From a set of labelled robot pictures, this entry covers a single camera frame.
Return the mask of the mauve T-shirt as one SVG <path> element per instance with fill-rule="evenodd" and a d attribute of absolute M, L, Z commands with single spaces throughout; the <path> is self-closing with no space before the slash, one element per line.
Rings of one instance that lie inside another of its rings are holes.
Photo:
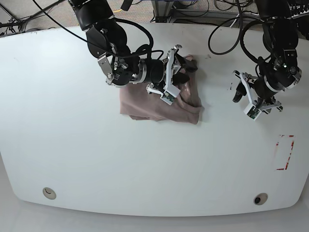
<path fill-rule="evenodd" d="M 179 85 L 181 92 L 172 105 L 163 102 L 158 94 L 148 94 L 146 83 L 129 84 L 120 89 L 120 114 L 133 120 L 171 120 L 196 125 L 203 110 L 196 73 L 185 69 L 180 70 L 180 73 L 187 74 L 189 81 Z"/>

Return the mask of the red tape rectangle marker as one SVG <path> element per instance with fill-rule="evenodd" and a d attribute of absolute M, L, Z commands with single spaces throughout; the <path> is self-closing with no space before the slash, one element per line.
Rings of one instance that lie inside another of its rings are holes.
<path fill-rule="evenodd" d="M 280 135 L 275 147 L 275 171 L 287 170 L 295 143 L 294 135 Z"/>

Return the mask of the white power strip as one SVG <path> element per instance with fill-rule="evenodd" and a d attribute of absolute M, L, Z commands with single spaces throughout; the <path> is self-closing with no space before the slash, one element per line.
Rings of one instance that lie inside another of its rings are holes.
<path fill-rule="evenodd" d="M 300 10 L 300 8 L 291 10 L 291 18 L 293 19 L 301 18 L 308 15 L 309 15 L 308 10 Z"/>

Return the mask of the black tripod on floor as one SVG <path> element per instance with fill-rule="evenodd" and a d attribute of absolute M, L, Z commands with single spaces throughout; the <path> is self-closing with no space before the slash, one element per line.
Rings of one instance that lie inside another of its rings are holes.
<path fill-rule="evenodd" d="M 15 16 L 8 8 L 6 8 L 3 4 L 0 4 L 0 9 L 4 11 L 8 16 L 9 20 L 6 23 L 0 23 L 0 37 L 6 37 L 10 35 L 15 35 L 15 34 L 21 34 L 26 32 L 27 24 L 39 17 L 44 16 L 44 11 L 45 12 L 50 12 L 52 9 L 54 9 L 56 6 L 59 4 L 63 3 L 63 0 L 57 0 L 53 2 L 52 4 L 46 6 L 43 8 L 43 10 L 39 10 L 38 12 L 25 16 L 22 18 L 18 18 Z"/>

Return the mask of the aluminium frame stand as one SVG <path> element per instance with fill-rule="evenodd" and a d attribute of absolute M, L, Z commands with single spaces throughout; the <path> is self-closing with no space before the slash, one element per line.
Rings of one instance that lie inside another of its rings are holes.
<path fill-rule="evenodd" d="M 155 16 L 154 21 L 156 23 L 167 23 L 175 2 L 175 0 L 152 0 L 151 3 Z"/>

